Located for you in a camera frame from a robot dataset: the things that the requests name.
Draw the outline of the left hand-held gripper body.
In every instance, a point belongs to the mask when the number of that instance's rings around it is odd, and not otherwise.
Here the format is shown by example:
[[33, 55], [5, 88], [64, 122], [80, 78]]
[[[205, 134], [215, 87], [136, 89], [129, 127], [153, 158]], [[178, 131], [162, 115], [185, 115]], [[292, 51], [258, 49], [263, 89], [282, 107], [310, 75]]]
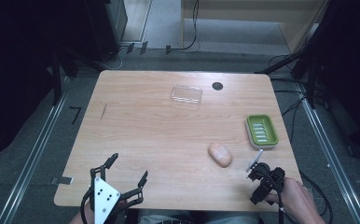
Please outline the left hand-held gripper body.
[[120, 213], [120, 206], [125, 201], [123, 195], [100, 177], [92, 179], [92, 205], [94, 224], [104, 224]]

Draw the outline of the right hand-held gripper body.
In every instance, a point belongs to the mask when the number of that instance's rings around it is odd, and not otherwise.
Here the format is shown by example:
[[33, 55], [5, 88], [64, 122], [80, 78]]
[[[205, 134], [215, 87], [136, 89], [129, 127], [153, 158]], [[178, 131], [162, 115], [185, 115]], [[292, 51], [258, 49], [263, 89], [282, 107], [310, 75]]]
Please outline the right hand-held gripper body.
[[246, 173], [252, 180], [258, 180], [259, 186], [252, 193], [250, 201], [253, 204], [261, 203], [272, 190], [280, 194], [284, 188], [285, 171], [281, 167], [271, 168], [265, 162], [259, 162], [263, 149], [260, 149], [255, 158], [246, 167]]

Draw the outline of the green soap dish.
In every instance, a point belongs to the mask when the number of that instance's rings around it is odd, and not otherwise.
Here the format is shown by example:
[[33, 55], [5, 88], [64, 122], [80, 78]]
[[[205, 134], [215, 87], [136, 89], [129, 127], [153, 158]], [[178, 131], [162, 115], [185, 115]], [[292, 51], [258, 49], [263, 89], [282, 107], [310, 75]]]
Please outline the green soap dish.
[[274, 148], [279, 137], [270, 116], [250, 115], [245, 120], [250, 144], [255, 148]]

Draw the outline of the pink soap bar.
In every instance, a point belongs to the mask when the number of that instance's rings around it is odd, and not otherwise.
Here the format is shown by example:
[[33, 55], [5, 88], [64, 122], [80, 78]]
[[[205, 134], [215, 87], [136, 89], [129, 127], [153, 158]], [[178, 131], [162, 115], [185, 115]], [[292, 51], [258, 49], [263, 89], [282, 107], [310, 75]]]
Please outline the pink soap bar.
[[228, 167], [232, 162], [231, 153], [220, 143], [212, 143], [208, 153], [223, 168]]

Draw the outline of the person's left hand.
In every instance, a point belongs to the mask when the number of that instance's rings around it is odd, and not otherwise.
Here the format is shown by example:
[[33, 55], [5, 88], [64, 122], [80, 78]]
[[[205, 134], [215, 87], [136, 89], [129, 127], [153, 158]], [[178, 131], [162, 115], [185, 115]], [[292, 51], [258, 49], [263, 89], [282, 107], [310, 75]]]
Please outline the person's left hand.
[[[125, 206], [126, 203], [127, 203], [126, 201], [118, 202], [117, 204], [118, 213], [116, 215], [109, 217], [104, 224], [124, 224], [126, 220], [126, 211], [123, 210], [123, 207]], [[87, 203], [84, 207], [84, 217], [88, 224], [95, 224], [94, 215], [95, 213], [91, 210], [90, 204]]]

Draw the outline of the person's right hand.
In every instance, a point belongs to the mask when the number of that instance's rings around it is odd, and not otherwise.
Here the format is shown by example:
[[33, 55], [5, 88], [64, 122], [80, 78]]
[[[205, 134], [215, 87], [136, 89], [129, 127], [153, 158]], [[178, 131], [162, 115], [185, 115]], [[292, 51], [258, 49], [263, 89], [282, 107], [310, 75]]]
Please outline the person's right hand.
[[292, 216], [299, 224], [302, 224], [302, 218], [305, 212], [311, 210], [317, 211], [311, 193], [294, 178], [286, 177], [281, 194], [270, 193], [266, 197], [266, 200], [278, 203], [279, 198], [282, 198], [284, 211]]

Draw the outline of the clear plastic lid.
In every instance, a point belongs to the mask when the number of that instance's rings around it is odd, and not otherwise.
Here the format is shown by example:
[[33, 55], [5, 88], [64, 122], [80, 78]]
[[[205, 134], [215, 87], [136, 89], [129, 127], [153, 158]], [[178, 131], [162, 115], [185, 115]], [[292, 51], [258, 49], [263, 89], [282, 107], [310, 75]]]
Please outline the clear plastic lid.
[[202, 89], [187, 85], [174, 85], [171, 98], [182, 103], [200, 104]]

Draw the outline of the black stand leg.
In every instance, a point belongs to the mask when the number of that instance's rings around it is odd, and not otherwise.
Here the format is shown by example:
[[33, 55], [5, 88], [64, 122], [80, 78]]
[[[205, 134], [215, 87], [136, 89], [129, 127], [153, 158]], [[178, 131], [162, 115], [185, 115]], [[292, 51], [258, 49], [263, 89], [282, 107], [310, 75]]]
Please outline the black stand leg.
[[300, 50], [298, 50], [295, 53], [292, 54], [288, 54], [286, 55], [281, 61], [273, 64], [273, 65], [269, 65], [267, 68], [262, 69], [260, 71], [256, 71], [257, 74], [265, 74], [265, 75], [269, 75], [272, 72], [300, 59], [302, 56], [306, 55], [310, 49], [311, 44], [305, 44]]
[[62, 96], [62, 82], [60, 74], [60, 64], [57, 57], [57, 52], [52, 52], [52, 75], [53, 75], [53, 90], [54, 98], [53, 104], [57, 105]]

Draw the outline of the black cabinet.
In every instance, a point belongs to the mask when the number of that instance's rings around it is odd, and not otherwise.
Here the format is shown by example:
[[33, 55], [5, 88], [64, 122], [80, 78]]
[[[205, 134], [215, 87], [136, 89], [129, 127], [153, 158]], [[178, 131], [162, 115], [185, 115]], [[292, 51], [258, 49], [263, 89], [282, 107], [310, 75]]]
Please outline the black cabinet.
[[92, 29], [92, 52], [98, 61], [118, 54], [128, 16], [124, 0], [84, 0]]

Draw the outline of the light wooden furniture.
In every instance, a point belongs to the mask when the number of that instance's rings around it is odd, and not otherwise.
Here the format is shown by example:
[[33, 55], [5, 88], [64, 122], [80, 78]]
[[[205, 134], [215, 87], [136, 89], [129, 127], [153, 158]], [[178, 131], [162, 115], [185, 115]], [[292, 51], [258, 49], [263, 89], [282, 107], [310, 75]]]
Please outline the light wooden furniture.
[[199, 0], [198, 17], [221, 21], [278, 22], [291, 52], [307, 41], [329, 0]]

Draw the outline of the metal floor rail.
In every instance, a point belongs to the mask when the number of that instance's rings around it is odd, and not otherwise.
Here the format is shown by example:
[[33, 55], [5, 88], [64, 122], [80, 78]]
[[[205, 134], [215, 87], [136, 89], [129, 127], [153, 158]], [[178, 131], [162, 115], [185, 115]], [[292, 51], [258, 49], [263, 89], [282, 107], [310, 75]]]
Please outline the metal floor rail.
[[339, 191], [348, 207], [353, 221], [356, 224], [360, 224], [360, 199], [353, 187], [353, 184], [343, 169], [343, 166], [335, 152], [335, 148], [332, 146], [316, 110], [312, 109], [308, 101], [304, 101], [302, 105], [321, 146], [321, 149], [323, 150], [327, 160], [327, 166], [331, 170], [331, 173], [336, 180]]
[[35, 169], [45, 151], [47, 142], [51, 136], [52, 130], [62, 112], [62, 108], [67, 99], [68, 91], [71, 85], [71, 78], [66, 77], [61, 86], [62, 96], [56, 105], [53, 105], [48, 113], [48, 117], [37, 136], [37, 139], [32, 147], [32, 150], [23, 165], [21, 173], [17, 178], [11, 192], [7, 198], [5, 206], [0, 214], [0, 224], [11, 224], [18, 207], [21, 204], [23, 196], [31, 182], [35, 173]]

